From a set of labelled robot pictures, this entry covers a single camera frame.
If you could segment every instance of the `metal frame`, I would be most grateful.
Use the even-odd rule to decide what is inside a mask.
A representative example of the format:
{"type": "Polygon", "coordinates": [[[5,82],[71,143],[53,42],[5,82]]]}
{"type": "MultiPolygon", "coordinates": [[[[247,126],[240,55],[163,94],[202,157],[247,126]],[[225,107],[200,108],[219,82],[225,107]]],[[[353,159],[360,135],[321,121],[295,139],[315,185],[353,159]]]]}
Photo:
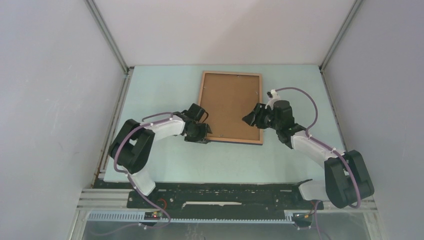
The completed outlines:
{"type": "MultiPolygon", "coordinates": [[[[68,240],[81,240],[84,229],[88,221],[113,221],[113,222],[132,222],[137,223],[143,219],[145,212],[154,212],[157,209],[127,208],[129,193],[132,189],[94,189],[86,188],[82,190],[75,216],[72,221],[71,231],[68,240]]],[[[294,214],[307,213],[309,210],[284,210],[285,219],[280,220],[206,220],[206,219],[173,219],[173,223],[247,223],[247,224],[293,224],[292,216],[294,214]]],[[[371,240],[386,240],[380,235],[379,215],[374,200],[365,198],[359,209],[347,207],[339,209],[331,202],[324,202],[324,209],[318,210],[320,214],[331,213],[361,213],[364,215],[368,226],[368,232],[371,240]]],[[[152,220],[143,220],[143,222],[156,222],[152,220]]]]}
{"type": "Polygon", "coordinates": [[[118,60],[119,65],[121,66],[123,72],[127,74],[129,71],[128,65],[125,62],[124,57],[122,56],[117,43],[112,37],[112,34],[109,31],[109,28],[106,25],[105,20],[103,19],[102,14],[100,13],[99,8],[96,5],[96,2],[94,0],[84,0],[84,2],[87,5],[88,10],[90,10],[91,15],[93,16],[95,22],[97,23],[97,26],[101,31],[101,34],[103,35],[104,39],[106,40],[107,44],[109,45],[110,49],[115,55],[116,60],[118,60]]]}
{"type": "MultiPolygon", "coordinates": [[[[129,69],[127,64],[124,61],[123,56],[121,55],[116,42],[112,38],[112,35],[95,3],[94,0],[84,0],[87,4],[88,9],[91,11],[93,18],[98,24],[103,36],[105,37],[107,43],[109,44],[111,50],[113,51],[115,57],[117,58],[119,64],[121,65],[124,73],[126,74],[125,79],[122,83],[121,90],[118,96],[117,103],[114,108],[114,115],[111,119],[108,135],[103,144],[103,150],[99,158],[99,167],[97,170],[96,177],[102,179],[106,171],[106,165],[108,162],[107,148],[111,144],[119,118],[123,109],[125,98],[130,86],[131,77],[133,74],[133,69],[129,69]]],[[[331,60],[333,53],[337,49],[341,39],[345,35],[347,29],[349,28],[353,18],[358,13],[364,0],[356,0],[350,9],[349,14],[347,15],[345,21],[343,22],[337,36],[335,37],[330,49],[328,50],[322,64],[320,66],[320,71],[322,74],[322,79],[329,97],[329,101],[333,108],[333,113],[337,126],[339,127],[339,132],[341,139],[344,142],[343,135],[340,131],[340,126],[338,123],[338,118],[336,115],[336,110],[334,109],[333,101],[326,84],[324,70],[327,67],[329,61],[331,60]]],[[[72,225],[69,231],[68,240],[81,240],[83,238],[84,229],[87,221],[116,221],[116,222],[137,222],[140,219],[140,216],[144,212],[151,212],[155,209],[129,209],[127,208],[127,200],[130,189],[92,189],[87,188],[83,189],[81,196],[75,211],[75,215],[72,221],[72,225]],[[125,217],[120,216],[134,216],[134,219],[126,219],[125,217]]],[[[287,219],[281,221],[258,221],[261,223],[279,223],[279,224],[292,224],[291,217],[296,213],[305,213],[308,210],[284,210],[284,213],[287,215],[287,219]]],[[[381,225],[380,215],[377,211],[376,204],[372,197],[366,198],[363,200],[361,207],[359,209],[349,208],[339,209],[335,207],[331,202],[324,202],[324,209],[319,210],[319,213],[362,213],[367,225],[367,230],[370,235],[371,240],[387,240],[387,237],[383,234],[383,226],[381,225]]],[[[173,222],[180,223],[213,223],[211,220],[203,219],[174,219],[173,222]]],[[[226,221],[226,223],[256,223],[256,221],[226,221]]]]}
{"type": "Polygon", "coordinates": [[[321,66],[319,67],[320,70],[321,70],[321,73],[324,72],[327,65],[329,64],[334,52],[337,49],[337,46],[339,45],[343,36],[345,36],[345,33],[348,31],[348,28],[350,27],[352,20],[355,18],[355,16],[359,12],[359,9],[361,8],[363,2],[364,2],[364,0],[355,0],[355,2],[353,3],[352,8],[350,9],[349,13],[346,16],[346,19],[344,20],[343,24],[341,25],[340,30],[338,31],[337,35],[335,36],[335,39],[332,42],[330,49],[328,50],[327,54],[325,55],[324,60],[322,60],[321,66]]]}

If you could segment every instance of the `enclosure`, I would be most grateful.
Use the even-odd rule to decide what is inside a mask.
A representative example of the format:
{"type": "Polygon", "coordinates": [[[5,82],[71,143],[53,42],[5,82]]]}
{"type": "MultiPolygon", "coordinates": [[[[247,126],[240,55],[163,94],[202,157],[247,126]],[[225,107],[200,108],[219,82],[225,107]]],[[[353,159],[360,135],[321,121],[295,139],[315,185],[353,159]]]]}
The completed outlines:
{"type": "MultiPolygon", "coordinates": [[[[322,239],[420,239],[423,7],[418,0],[3,3],[1,238],[319,239],[318,219],[322,239]],[[161,190],[156,203],[174,217],[144,229],[166,220],[146,218],[155,208],[114,170],[109,147],[128,119],[200,102],[205,71],[260,75],[262,103],[272,89],[306,91],[319,112],[311,133],[359,151],[374,195],[358,209],[294,204],[292,186],[323,180],[325,171],[270,128],[256,144],[167,137],[152,146],[146,168],[161,190]],[[295,218],[315,206],[311,229],[298,228],[295,218]]],[[[279,94],[309,126],[310,100],[279,94]]]]}

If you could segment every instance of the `cable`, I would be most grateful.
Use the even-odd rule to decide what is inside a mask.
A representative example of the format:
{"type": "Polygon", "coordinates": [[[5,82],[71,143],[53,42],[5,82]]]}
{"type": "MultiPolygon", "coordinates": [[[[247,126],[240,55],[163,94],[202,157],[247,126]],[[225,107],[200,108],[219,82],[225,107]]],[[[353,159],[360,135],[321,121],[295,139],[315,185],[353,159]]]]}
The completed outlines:
{"type": "MultiPolygon", "coordinates": [[[[163,112],[163,113],[158,113],[158,114],[155,114],[155,115],[151,115],[151,116],[148,116],[148,117],[145,117],[144,119],[148,119],[148,118],[151,118],[151,117],[155,117],[155,116],[159,116],[159,115],[163,115],[163,114],[168,114],[169,112],[163,112]]],[[[114,234],[114,233],[116,233],[116,232],[118,232],[118,231],[120,231],[120,230],[122,230],[122,229],[125,229],[125,228],[129,228],[129,227],[133,227],[133,226],[144,226],[144,229],[161,229],[161,228],[164,228],[164,227],[166,227],[166,226],[168,226],[170,223],[171,223],[171,216],[168,214],[168,212],[167,211],[165,211],[165,208],[167,207],[167,203],[166,203],[166,201],[165,200],[163,200],[164,202],[165,202],[165,207],[164,208],[161,208],[160,206],[158,206],[158,205],[156,205],[155,203],[153,203],[152,201],[150,201],[141,191],[140,191],[140,189],[136,186],[136,184],[134,183],[134,181],[133,181],[133,179],[131,178],[131,175],[130,175],[130,173],[128,172],[128,171],[126,171],[126,170],[121,170],[121,169],[119,169],[118,168],[118,158],[119,158],[119,155],[120,155],[120,153],[121,153],[121,151],[122,151],[122,148],[124,147],[124,145],[130,140],[130,138],[131,138],[131,136],[133,135],[133,134],[135,134],[137,131],[139,131],[139,130],[141,130],[142,128],[145,128],[145,127],[148,127],[148,126],[152,126],[152,125],[155,125],[155,124],[160,124],[160,123],[165,123],[165,122],[168,122],[168,121],[170,121],[170,118],[165,118],[165,119],[162,119],[162,120],[157,120],[157,121],[154,121],[154,122],[149,122],[149,123],[145,123],[145,124],[141,124],[140,126],[138,126],[138,127],[136,127],[136,128],[134,128],[132,131],[130,131],[129,133],[128,133],[128,135],[123,139],[123,141],[121,142],[121,144],[119,145],[119,147],[118,147],[118,149],[116,150],[116,153],[115,153],[115,156],[114,156],[114,158],[113,158],[113,168],[115,169],[115,171],[117,171],[118,173],[123,173],[123,174],[125,174],[126,175],[126,177],[128,178],[128,180],[129,180],[129,182],[131,183],[131,185],[132,185],[132,187],[137,191],[137,193],[146,201],[146,202],[148,202],[152,207],[154,207],[154,208],[156,208],[156,209],[158,209],[158,210],[160,210],[163,214],[165,214],[166,215],[166,217],[168,218],[168,222],[166,222],[164,225],[161,225],[161,226],[147,226],[147,225],[144,225],[144,224],[141,224],[141,222],[139,222],[139,223],[131,223],[131,224],[128,224],[128,225],[125,225],[125,226],[122,226],[122,227],[120,227],[120,228],[118,228],[118,229],[115,229],[115,230],[113,230],[113,231],[110,231],[110,232],[106,232],[106,233],[95,233],[95,232],[91,232],[91,234],[93,234],[93,235],[95,235],[95,236],[107,236],[107,235],[111,235],[111,234],[114,234]]]]}
{"type": "Polygon", "coordinates": [[[306,128],[306,131],[305,131],[305,133],[306,133],[306,136],[308,137],[308,138],[310,138],[312,141],[314,141],[314,142],[316,142],[317,144],[319,144],[319,145],[321,145],[321,146],[323,146],[324,148],[326,148],[326,149],[328,149],[329,151],[332,151],[340,160],[341,160],[341,162],[343,163],[343,165],[344,165],[344,167],[346,168],[346,170],[347,170],[347,172],[349,173],[349,177],[350,177],[350,179],[352,180],[352,184],[353,184],[353,188],[355,189],[355,193],[356,193],[356,205],[352,205],[352,204],[349,204],[349,206],[350,207],[352,207],[352,208],[354,208],[354,209],[358,209],[360,206],[361,206],[361,194],[360,194],[360,192],[359,192],[359,188],[358,188],[358,184],[357,184],[357,181],[356,181],[356,179],[355,179],[355,176],[354,176],[354,174],[353,174],[353,172],[352,172],[352,170],[351,170],[351,168],[349,167],[349,164],[348,164],[348,162],[345,160],[345,158],[340,154],[340,153],[338,153],[335,149],[333,149],[332,147],[330,147],[329,145],[327,145],[327,144],[325,144],[325,143],[323,143],[322,141],[320,141],[320,140],[318,140],[318,139],[316,139],[316,138],[314,138],[314,137],[312,137],[310,134],[309,134],[309,129],[311,129],[316,123],[317,123],[317,120],[318,120],[318,107],[317,107],[317,104],[315,103],[315,101],[314,101],[314,99],[311,97],[311,95],[309,95],[307,92],[305,92],[304,90],[302,90],[302,89],[300,89],[300,88],[297,88],[297,87],[292,87],[292,86],[290,86],[290,87],[283,87],[283,88],[279,88],[279,89],[277,89],[277,90],[275,90],[276,92],[278,92],[278,91],[282,91],[282,90],[289,90],[289,89],[291,89],[291,90],[296,90],[296,91],[299,91],[299,92],[301,92],[301,93],[303,93],[303,94],[305,94],[308,98],[309,98],[309,100],[312,102],[312,104],[313,104],[313,107],[315,108],[315,119],[313,120],[313,122],[312,122],[312,124],[311,125],[309,125],[307,128],[306,128]]]}
{"type": "Polygon", "coordinates": [[[297,228],[297,230],[310,230],[310,229],[316,229],[318,232],[318,237],[319,240],[323,240],[321,237],[321,234],[324,234],[328,240],[332,240],[332,238],[330,237],[330,235],[328,235],[325,231],[321,230],[320,227],[318,226],[318,218],[317,218],[317,209],[318,209],[318,204],[321,201],[318,200],[315,204],[313,204],[313,216],[315,218],[315,226],[306,226],[306,227],[299,227],[296,223],[294,223],[294,226],[297,228]]]}
{"type": "Polygon", "coordinates": [[[165,201],[165,199],[159,198],[158,201],[162,201],[163,202],[163,210],[167,209],[168,203],[167,203],[167,201],[165,201]]]}
{"type": "Polygon", "coordinates": [[[207,111],[204,111],[204,113],[206,114],[206,118],[201,123],[204,123],[206,121],[206,119],[209,118],[209,113],[207,111]]]}
{"type": "Polygon", "coordinates": [[[314,208],[314,210],[315,210],[315,212],[313,213],[313,216],[315,217],[315,227],[316,227],[316,231],[318,232],[318,237],[319,237],[319,240],[323,240],[323,238],[321,237],[321,229],[320,229],[320,226],[318,226],[318,214],[317,214],[317,209],[318,209],[318,204],[320,203],[321,201],[320,200],[318,200],[316,203],[315,203],[315,208],[314,208]]]}
{"type": "MultiPolygon", "coordinates": [[[[122,142],[120,143],[120,145],[119,145],[119,147],[118,147],[118,149],[116,150],[116,154],[115,154],[115,157],[114,157],[114,159],[113,159],[113,168],[115,169],[115,170],[119,170],[118,169],[118,158],[119,158],[119,154],[121,153],[121,150],[122,150],[122,148],[124,147],[124,145],[128,142],[128,140],[130,140],[130,138],[131,138],[131,136],[133,135],[133,134],[135,134],[138,130],[141,130],[142,128],[144,128],[144,127],[147,127],[147,126],[152,126],[152,125],[154,125],[154,124],[159,124],[159,123],[164,123],[164,122],[168,122],[170,119],[169,118],[166,118],[166,119],[162,119],[162,120],[158,120],[158,121],[154,121],[154,122],[152,122],[152,123],[146,123],[146,124],[142,124],[142,125],[140,125],[140,126],[138,126],[138,127],[136,127],[136,128],[134,128],[132,131],[130,131],[129,133],[128,133],[128,135],[122,140],[122,142]]],[[[137,193],[138,194],[140,194],[140,196],[146,201],[146,202],[148,202],[150,205],[152,205],[153,207],[155,207],[156,209],[159,209],[161,212],[163,212],[166,216],[167,216],[167,218],[168,218],[168,222],[165,224],[165,225],[162,225],[162,226],[147,226],[147,225],[145,225],[144,227],[145,228],[148,228],[148,229],[161,229],[161,228],[164,228],[164,227],[166,227],[167,225],[169,225],[170,223],[171,223],[171,216],[167,213],[167,211],[165,211],[164,209],[162,209],[160,206],[158,206],[158,205],[156,205],[156,204],[154,204],[152,201],[150,201],[141,191],[140,191],[140,189],[136,186],[136,184],[134,183],[134,181],[133,181],[133,179],[131,178],[131,175],[129,174],[129,172],[127,172],[126,170],[119,170],[119,171],[117,171],[117,172],[120,172],[120,173],[125,173],[126,174],[126,177],[128,178],[128,180],[129,180],[129,182],[131,183],[131,185],[134,187],[134,189],[137,191],[137,193]]]]}

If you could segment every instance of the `gray wall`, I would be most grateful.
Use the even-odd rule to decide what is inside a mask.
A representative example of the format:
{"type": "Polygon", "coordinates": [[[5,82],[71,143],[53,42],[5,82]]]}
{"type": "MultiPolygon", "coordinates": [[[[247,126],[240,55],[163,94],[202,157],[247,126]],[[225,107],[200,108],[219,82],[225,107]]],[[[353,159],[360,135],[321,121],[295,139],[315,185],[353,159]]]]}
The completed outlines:
{"type": "Polygon", "coordinates": [[[388,238],[422,239],[424,1],[368,0],[325,71],[349,149],[365,158],[388,238]]]}
{"type": "Polygon", "coordinates": [[[65,239],[123,73],[82,0],[1,1],[0,239],[65,239]]]}

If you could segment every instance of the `wooden frame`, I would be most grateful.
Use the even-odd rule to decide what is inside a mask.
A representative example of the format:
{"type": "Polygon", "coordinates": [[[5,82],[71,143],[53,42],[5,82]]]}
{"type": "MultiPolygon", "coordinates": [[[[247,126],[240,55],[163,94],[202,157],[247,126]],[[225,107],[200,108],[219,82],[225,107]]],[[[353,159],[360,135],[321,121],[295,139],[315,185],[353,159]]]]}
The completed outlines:
{"type": "MultiPolygon", "coordinates": [[[[202,106],[202,97],[204,96],[203,93],[204,93],[204,87],[205,87],[205,78],[206,78],[207,74],[258,77],[259,88],[258,88],[258,91],[256,92],[256,94],[258,95],[259,102],[262,102],[262,74],[260,74],[260,73],[246,73],[246,72],[203,71],[202,78],[201,78],[201,84],[200,84],[199,98],[198,98],[198,105],[199,106],[202,106]]],[[[228,143],[239,143],[239,144],[262,145],[264,143],[264,131],[263,131],[263,129],[257,129],[257,131],[258,131],[258,139],[242,139],[242,138],[228,138],[228,137],[216,137],[216,136],[208,136],[208,137],[206,137],[206,139],[214,141],[214,142],[228,142],[228,143]]]]}

